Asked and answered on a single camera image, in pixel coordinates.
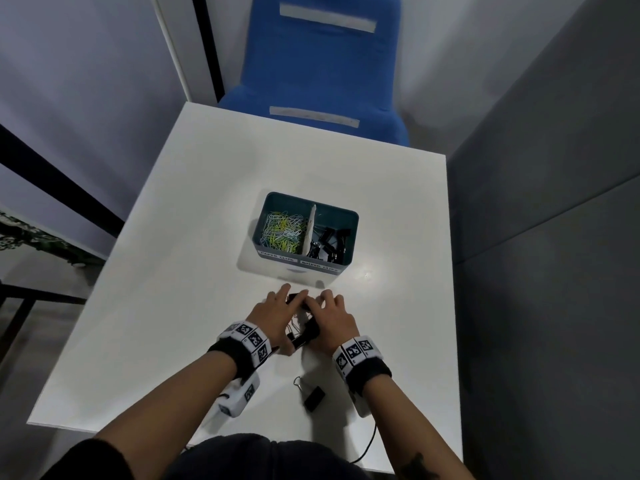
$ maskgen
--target wire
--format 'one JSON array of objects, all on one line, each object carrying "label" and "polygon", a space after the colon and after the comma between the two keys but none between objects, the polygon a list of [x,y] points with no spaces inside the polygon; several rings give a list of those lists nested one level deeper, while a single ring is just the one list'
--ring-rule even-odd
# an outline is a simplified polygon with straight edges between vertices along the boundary
[{"label": "wire", "polygon": [[376,431],[378,430],[378,425],[375,425],[373,427],[373,435],[371,437],[371,441],[369,442],[369,444],[367,445],[367,447],[364,450],[364,453],[362,455],[360,455],[359,459],[354,460],[351,462],[352,465],[356,464],[357,462],[359,462],[360,460],[362,460],[364,458],[364,455],[367,454],[367,451],[369,451],[369,447],[371,446],[371,444],[373,443],[373,438],[376,437]]}]

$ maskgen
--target chair backrest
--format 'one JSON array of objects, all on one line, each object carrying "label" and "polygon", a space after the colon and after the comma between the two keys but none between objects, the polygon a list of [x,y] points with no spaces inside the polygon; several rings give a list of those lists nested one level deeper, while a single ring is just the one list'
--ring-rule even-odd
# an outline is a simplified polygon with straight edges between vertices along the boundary
[{"label": "chair backrest", "polygon": [[391,109],[400,0],[253,0],[242,83]]}]

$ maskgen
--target black wristband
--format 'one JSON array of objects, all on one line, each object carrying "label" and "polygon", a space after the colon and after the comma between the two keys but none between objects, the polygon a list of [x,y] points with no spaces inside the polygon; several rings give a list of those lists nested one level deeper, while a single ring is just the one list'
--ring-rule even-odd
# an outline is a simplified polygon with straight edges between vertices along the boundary
[{"label": "black wristband", "polygon": [[392,377],[391,370],[387,367],[387,364],[378,357],[372,357],[366,359],[364,362],[357,364],[347,375],[347,386],[350,391],[362,396],[362,390],[364,384],[370,379],[381,374],[386,374]]},{"label": "black wristband", "polygon": [[236,363],[236,377],[234,379],[247,379],[255,370],[251,359],[251,352],[246,349],[242,342],[227,337],[220,339],[213,344],[207,352],[217,350],[231,357]]}]

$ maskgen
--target teal storage box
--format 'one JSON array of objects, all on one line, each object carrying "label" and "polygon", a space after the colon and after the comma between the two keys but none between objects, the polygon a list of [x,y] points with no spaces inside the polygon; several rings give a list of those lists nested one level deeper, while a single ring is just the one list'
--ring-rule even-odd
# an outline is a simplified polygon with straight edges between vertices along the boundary
[{"label": "teal storage box", "polygon": [[[302,256],[301,251],[304,232],[300,239],[300,245],[295,249],[295,252],[286,252],[280,249],[274,249],[264,245],[264,241],[261,243],[268,215],[274,212],[279,212],[281,214],[286,213],[288,216],[300,215],[305,219],[306,228],[306,221],[308,221],[311,209],[314,205],[316,206],[316,215],[314,219],[314,233],[311,241],[320,243],[322,235],[328,228],[335,231],[341,231],[343,233],[342,239],[344,240],[344,255],[341,256],[341,262],[329,262],[321,258]],[[260,212],[260,218],[258,218],[258,222],[253,233],[252,242],[255,250],[262,258],[279,261],[292,266],[313,269],[322,273],[337,275],[343,272],[353,260],[353,251],[355,249],[359,219],[358,214],[352,210],[341,209],[340,207],[293,197],[292,195],[271,192],[264,200],[264,205]]]}]

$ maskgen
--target forearm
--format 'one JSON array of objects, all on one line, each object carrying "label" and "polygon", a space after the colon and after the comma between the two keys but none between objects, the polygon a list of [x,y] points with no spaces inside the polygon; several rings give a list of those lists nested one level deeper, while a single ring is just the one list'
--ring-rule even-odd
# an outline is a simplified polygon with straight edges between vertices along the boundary
[{"label": "forearm", "polygon": [[473,479],[428,419],[391,377],[380,375],[371,379],[365,384],[363,395],[398,478]]},{"label": "forearm", "polygon": [[209,352],[167,379],[101,430],[136,480],[160,478],[236,375],[228,355]]}]

